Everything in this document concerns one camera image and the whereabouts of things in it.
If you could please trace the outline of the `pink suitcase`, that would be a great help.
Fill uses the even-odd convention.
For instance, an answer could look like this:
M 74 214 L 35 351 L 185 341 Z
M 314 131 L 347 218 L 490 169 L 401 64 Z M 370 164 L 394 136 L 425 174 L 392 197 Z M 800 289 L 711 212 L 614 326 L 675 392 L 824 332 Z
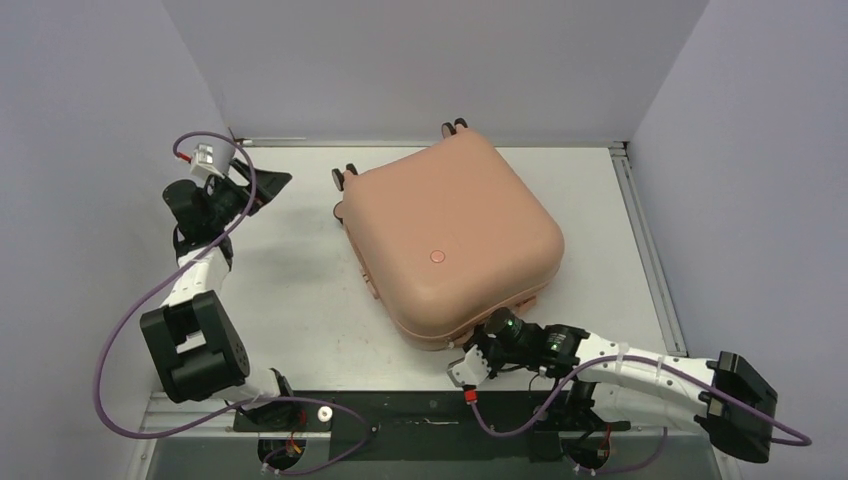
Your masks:
M 333 213 L 372 296 L 422 350 L 450 349 L 496 309 L 531 305 L 557 275 L 561 227 L 465 119 L 441 140 L 366 171 L 331 175 Z

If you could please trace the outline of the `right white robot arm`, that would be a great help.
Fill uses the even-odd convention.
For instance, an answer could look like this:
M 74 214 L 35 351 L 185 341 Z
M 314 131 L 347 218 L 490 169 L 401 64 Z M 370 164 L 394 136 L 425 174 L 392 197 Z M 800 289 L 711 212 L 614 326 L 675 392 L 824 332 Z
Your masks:
M 578 327 L 527 323 L 507 308 L 475 327 L 463 352 L 447 374 L 466 390 L 514 366 L 566 390 L 566 417 L 579 428 L 650 424 L 704 433 L 719 451 L 749 463 L 770 458 L 778 395 L 739 354 L 667 356 Z

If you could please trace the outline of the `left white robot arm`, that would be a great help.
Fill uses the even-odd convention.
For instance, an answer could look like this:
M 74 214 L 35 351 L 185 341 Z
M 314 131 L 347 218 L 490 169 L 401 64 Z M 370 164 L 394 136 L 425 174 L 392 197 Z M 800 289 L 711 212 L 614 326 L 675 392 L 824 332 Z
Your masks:
M 163 191 L 177 222 L 172 244 L 183 272 L 161 306 L 142 314 L 140 329 L 171 401 L 220 399 L 257 426 L 284 430 L 301 408 L 277 370 L 251 366 L 219 293 L 234 257 L 225 228 L 244 210 L 257 213 L 292 176 L 251 171 L 238 159 L 230 165 L 244 185 L 211 175 L 203 185 L 178 180 Z

